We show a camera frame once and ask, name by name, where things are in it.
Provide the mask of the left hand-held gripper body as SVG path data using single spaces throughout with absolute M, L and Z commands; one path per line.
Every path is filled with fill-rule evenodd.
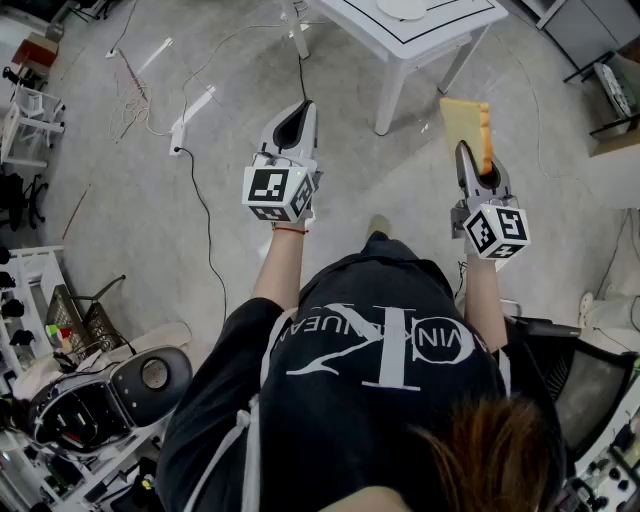
M 258 152 L 244 170 L 242 204 L 261 221 L 296 224 L 313 217 L 322 176 L 312 159 Z

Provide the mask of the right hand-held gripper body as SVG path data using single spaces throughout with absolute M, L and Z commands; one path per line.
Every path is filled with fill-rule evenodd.
M 483 260 L 509 260 L 530 245 L 526 211 L 505 199 L 469 206 L 460 200 L 450 212 L 452 238 L 464 241 L 464 252 Z

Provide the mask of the toasted bread slice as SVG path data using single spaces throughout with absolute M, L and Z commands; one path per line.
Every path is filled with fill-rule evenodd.
M 489 104 L 451 98 L 440 99 L 446 141 L 452 158 L 465 142 L 480 176 L 492 170 L 493 147 L 489 127 Z

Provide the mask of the white plate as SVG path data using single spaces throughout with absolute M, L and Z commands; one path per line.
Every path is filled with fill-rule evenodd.
M 376 0 L 376 5 L 384 14 L 400 21 L 420 20 L 427 12 L 424 0 Z

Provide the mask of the person's right forearm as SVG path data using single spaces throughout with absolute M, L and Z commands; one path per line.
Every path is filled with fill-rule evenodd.
M 492 260 L 467 256 L 465 320 L 478 332 L 490 352 L 507 343 L 497 272 Z

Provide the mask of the person's left forearm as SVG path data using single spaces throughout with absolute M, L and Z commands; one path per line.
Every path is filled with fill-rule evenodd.
M 303 218 L 296 224 L 274 225 L 271 243 L 253 288 L 252 298 L 268 299 L 284 311 L 298 307 L 306 233 Z

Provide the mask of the person's dark trousers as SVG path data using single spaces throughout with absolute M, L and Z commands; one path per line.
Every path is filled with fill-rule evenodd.
M 375 231 L 369 236 L 360 254 L 367 257 L 419 260 L 419 257 L 403 242 L 389 238 L 381 231 Z

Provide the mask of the white table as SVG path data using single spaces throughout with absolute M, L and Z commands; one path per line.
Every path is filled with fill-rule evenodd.
M 411 73 L 456 53 L 437 89 L 444 94 L 490 26 L 508 16 L 499 0 L 407 0 L 409 11 L 393 16 L 382 6 L 401 0 L 279 0 L 301 58 L 309 56 L 295 3 L 301 1 L 334 22 L 386 63 L 374 131 L 389 131 L 396 105 Z

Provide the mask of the white perforated chair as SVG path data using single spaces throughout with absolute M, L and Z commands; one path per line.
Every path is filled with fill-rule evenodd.
M 603 90 L 614 118 L 594 128 L 589 136 L 604 142 L 618 135 L 640 130 L 640 63 L 620 52 L 607 51 L 579 68 L 563 83 L 579 77 L 582 83 L 594 79 Z

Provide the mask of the white plastic bar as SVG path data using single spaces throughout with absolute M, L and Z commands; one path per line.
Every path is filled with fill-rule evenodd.
M 163 43 L 156 49 L 154 50 L 149 57 L 144 61 L 144 63 L 139 67 L 139 69 L 136 71 L 137 75 L 140 75 L 146 68 L 148 68 L 150 66 L 151 63 L 153 63 L 158 56 L 168 47 L 170 47 L 173 44 L 173 39 L 171 37 L 166 38 Z

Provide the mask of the grey cabinet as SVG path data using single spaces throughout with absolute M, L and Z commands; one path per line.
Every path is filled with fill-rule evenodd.
M 544 30 L 583 68 L 640 36 L 640 0 L 566 0 Z

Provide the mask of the black mesh office chair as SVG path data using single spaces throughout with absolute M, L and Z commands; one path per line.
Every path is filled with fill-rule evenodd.
M 569 465 L 596 445 L 636 380 L 640 354 L 615 354 L 581 339 L 581 330 L 548 319 L 506 318 L 511 341 L 531 351 L 555 403 Z

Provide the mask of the dark grey robot shell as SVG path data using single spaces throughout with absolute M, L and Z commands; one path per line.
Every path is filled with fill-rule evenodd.
M 30 401 L 27 433 L 72 455 L 95 454 L 156 424 L 177 406 L 192 379 L 175 346 L 141 351 L 121 362 L 95 362 L 57 377 Z

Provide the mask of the person's black printed t-shirt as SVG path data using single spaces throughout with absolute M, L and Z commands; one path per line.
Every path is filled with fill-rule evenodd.
M 545 512 L 565 477 L 528 347 L 490 352 L 429 260 L 347 256 L 226 321 L 167 429 L 165 512 Z

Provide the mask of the black office chair base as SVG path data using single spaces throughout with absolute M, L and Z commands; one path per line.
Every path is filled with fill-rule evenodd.
M 28 212 L 29 226 L 33 230 L 37 228 L 37 221 L 45 222 L 45 217 L 38 210 L 38 198 L 49 188 L 49 184 L 38 183 L 41 178 L 41 174 L 35 174 L 32 182 L 24 188 L 24 180 L 19 174 L 0 174 L 0 213 L 7 213 L 7 218 L 0 220 L 0 227 L 8 226 L 12 232 L 17 232 L 25 211 Z

